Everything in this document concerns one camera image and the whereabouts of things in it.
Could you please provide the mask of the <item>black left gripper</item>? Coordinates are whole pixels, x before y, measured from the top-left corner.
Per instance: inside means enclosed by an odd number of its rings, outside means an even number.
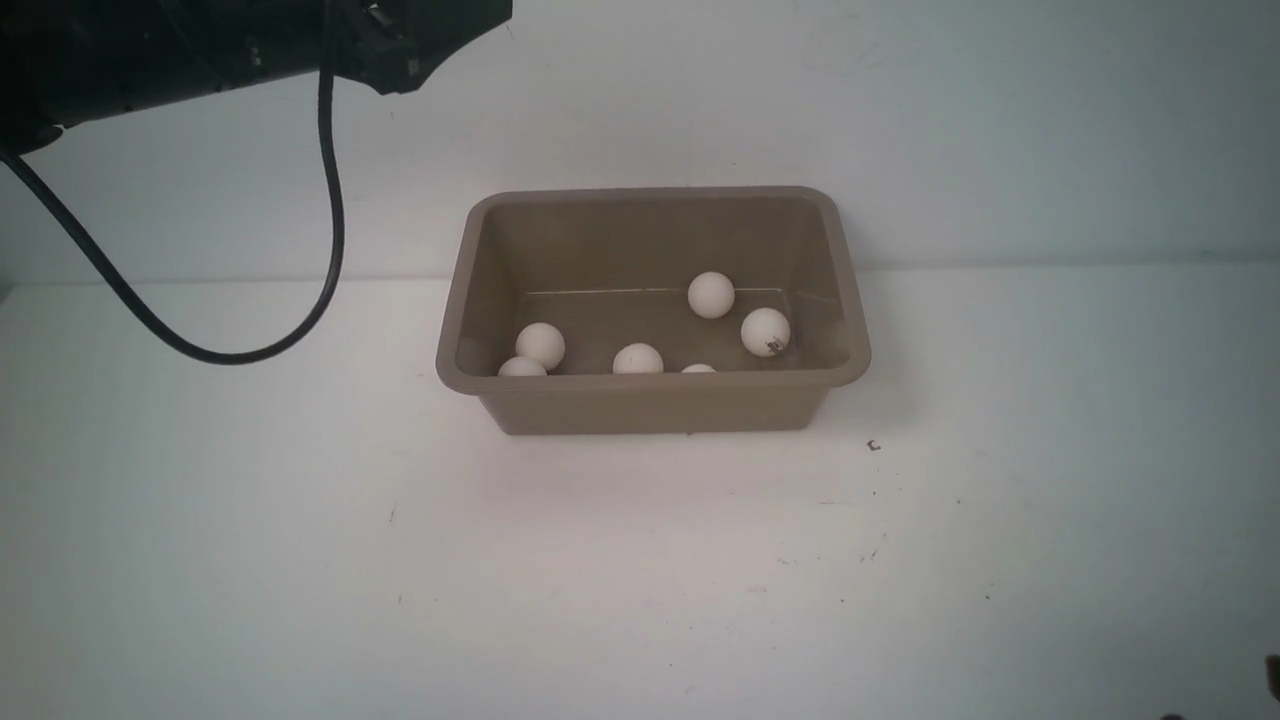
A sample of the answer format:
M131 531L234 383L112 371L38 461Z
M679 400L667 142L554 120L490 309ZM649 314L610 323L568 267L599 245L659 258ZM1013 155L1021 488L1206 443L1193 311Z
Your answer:
M335 73L380 95L412 94L512 15L512 1L337 1Z

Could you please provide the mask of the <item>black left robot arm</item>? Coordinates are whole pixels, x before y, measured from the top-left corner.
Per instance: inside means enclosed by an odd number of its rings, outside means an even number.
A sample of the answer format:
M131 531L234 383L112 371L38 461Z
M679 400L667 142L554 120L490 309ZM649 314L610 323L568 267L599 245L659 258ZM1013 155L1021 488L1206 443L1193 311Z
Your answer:
M411 94L504 24L509 1L5 1L3 146L329 67Z

